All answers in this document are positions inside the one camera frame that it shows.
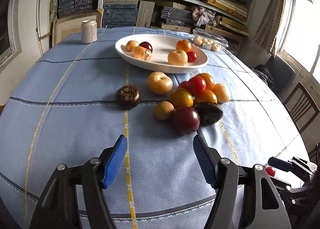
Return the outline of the dark red plum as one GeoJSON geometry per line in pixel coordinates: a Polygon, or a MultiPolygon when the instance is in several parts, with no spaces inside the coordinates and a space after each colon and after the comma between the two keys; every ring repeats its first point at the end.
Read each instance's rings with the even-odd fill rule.
{"type": "Polygon", "coordinates": [[[172,115],[174,126],[179,134],[189,135],[200,127],[200,116],[191,106],[183,106],[176,109],[172,115]]]}
{"type": "Polygon", "coordinates": [[[139,46],[148,49],[150,52],[153,52],[152,45],[151,45],[149,42],[146,42],[146,41],[141,42],[141,43],[139,44],[139,46]]]}

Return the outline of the small yellow loquat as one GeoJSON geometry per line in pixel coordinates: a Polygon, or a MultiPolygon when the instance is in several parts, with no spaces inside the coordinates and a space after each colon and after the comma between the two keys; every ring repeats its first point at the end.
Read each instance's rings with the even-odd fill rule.
{"type": "Polygon", "coordinates": [[[174,110],[175,108],[170,102],[163,101],[156,105],[153,113],[158,120],[165,121],[171,117],[174,110]]]}

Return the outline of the yellow orange tomato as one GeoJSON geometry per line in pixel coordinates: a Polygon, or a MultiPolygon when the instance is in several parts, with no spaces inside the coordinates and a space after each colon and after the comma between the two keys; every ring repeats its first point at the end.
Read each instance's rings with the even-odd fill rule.
{"type": "Polygon", "coordinates": [[[194,99],[191,93],[184,88],[174,90],[169,96],[170,103],[175,109],[183,106],[193,106],[194,99]]]}

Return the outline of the orange mandarin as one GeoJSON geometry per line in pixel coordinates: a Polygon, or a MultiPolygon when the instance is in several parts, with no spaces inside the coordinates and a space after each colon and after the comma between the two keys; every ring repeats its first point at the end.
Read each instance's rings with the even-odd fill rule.
{"type": "Polygon", "coordinates": [[[192,49],[191,43],[188,40],[179,40],[176,44],[176,50],[185,51],[185,53],[190,52],[192,49]]]}
{"type": "Polygon", "coordinates": [[[199,73],[196,75],[197,77],[201,77],[204,79],[204,81],[206,82],[206,89],[213,91],[214,87],[215,87],[215,81],[213,79],[213,77],[208,74],[208,73],[199,73]]]}

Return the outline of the yellow orange apricot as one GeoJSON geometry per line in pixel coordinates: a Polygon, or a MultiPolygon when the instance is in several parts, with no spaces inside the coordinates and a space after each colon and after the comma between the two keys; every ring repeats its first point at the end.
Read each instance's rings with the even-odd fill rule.
{"type": "Polygon", "coordinates": [[[152,52],[142,46],[137,46],[132,50],[132,56],[142,61],[149,61],[152,57],[152,52]]]}

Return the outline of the speckled yellow apricot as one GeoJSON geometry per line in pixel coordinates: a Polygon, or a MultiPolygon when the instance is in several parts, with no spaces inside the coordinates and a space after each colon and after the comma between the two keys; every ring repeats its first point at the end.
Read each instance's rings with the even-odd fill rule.
{"type": "Polygon", "coordinates": [[[139,46],[139,42],[137,42],[136,40],[130,40],[127,42],[127,44],[125,45],[125,49],[128,52],[132,52],[134,48],[139,46]]]}

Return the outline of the pale peach apricot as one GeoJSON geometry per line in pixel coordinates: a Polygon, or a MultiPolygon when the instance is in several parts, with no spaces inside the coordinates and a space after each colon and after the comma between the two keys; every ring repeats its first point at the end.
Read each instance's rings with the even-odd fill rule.
{"type": "Polygon", "coordinates": [[[148,76],[147,86],[151,92],[157,95],[164,95],[171,91],[173,82],[163,72],[152,72],[148,76]]]}

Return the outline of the wooden chair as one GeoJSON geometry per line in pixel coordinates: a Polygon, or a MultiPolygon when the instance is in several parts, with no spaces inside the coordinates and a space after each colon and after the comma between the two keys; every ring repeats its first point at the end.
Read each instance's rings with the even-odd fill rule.
{"type": "Polygon", "coordinates": [[[310,93],[301,82],[298,82],[295,88],[288,95],[283,103],[289,113],[291,120],[301,134],[319,115],[319,107],[313,100],[310,93]],[[309,112],[312,111],[311,117],[300,127],[298,122],[309,112]]]}

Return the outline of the blue checked tablecloth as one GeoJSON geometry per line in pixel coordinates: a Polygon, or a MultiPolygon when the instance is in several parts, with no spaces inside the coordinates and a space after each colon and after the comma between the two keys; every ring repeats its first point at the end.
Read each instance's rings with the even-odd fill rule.
{"type": "MultiPolygon", "coordinates": [[[[104,191],[117,228],[131,228],[131,188],[139,228],[203,228],[215,192],[203,177],[193,135],[181,136],[153,115],[162,98],[147,86],[149,72],[121,59],[114,45],[132,34],[187,39],[185,33],[149,28],[100,29],[97,42],[79,34],[46,52],[12,93],[1,114],[1,199],[28,228],[55,168],[83,165],[128,138],[129,165],[121,165],[104,191]],[[140,90],[130,110],[116,102],[124,85],[140,90]]],[[[304,142],[277,96],[231,53],[207,52],[203,68],[231,94],[220,122],[200,129],[222,157],[252,167],[272,156],[308,159],[304,142]]]]}

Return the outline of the dark jacket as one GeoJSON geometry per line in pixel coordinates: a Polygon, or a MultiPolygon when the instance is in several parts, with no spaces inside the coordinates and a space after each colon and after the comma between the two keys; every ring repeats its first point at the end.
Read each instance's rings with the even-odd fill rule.
{"type": "Polygon", "coordinates": [[[265,65],[258,65],[252,68],[252,71],[272,90],[274,88],[274,80],[265,65]]]}

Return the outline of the white ceramic plate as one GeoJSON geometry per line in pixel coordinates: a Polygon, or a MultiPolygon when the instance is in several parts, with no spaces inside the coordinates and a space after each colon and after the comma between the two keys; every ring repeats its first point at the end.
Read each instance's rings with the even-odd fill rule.
{"type": "Polygon", "coordinates": [[[158,71],[170,74],[189,73],[201,69],[209,63],[209,58],[203,50],[191,46],[191,50],[196,53],[197,58],[184,66],[171,65],[168,62],[168,54],[175,50],[179,38],[156,35],[156,34],[135,34],[119,39],[114,48],[116,52],[128,63],[150,71],[158,71]],[[125,45],[129,41],[148,42],[153,48],[152,56],[149,61],[143,61],[133,57],[132,53],[127,51],[125,45]]]}

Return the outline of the white drink can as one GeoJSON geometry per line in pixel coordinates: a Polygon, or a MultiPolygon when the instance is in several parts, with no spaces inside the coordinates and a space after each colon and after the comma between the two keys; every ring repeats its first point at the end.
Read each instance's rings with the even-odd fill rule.
{"type": "Polygon", "coordinates": [[[97,22],[95,20],[82,21],[81,40],[83,44],[90,44],[97,41],[97,22]]]}

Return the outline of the framed picture board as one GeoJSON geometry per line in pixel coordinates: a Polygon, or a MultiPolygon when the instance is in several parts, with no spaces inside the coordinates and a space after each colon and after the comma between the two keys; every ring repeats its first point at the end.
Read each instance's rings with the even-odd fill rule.
{"type": "Polygon", "coordinates": [[[81,24],[85,20],[95,20],[97,22],[97,28],[101,28],[103,14],[104,9],[102,8],[55,19],[52,29],[52,46],[54,47],[71,34],[80,33],[81,24]]]}

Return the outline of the pink plastic bag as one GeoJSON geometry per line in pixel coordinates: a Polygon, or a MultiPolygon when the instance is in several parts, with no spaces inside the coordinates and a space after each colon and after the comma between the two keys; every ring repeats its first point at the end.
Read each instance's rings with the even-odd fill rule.
{"type": "Polygon", "coordinates": [[[215,11],[208,10],[202,6],[193,6],[191,7],[191,11],[191,17],[196,27],[201,27],[202,25],[213,25],[215,27],[222,18],[215,11]]]}

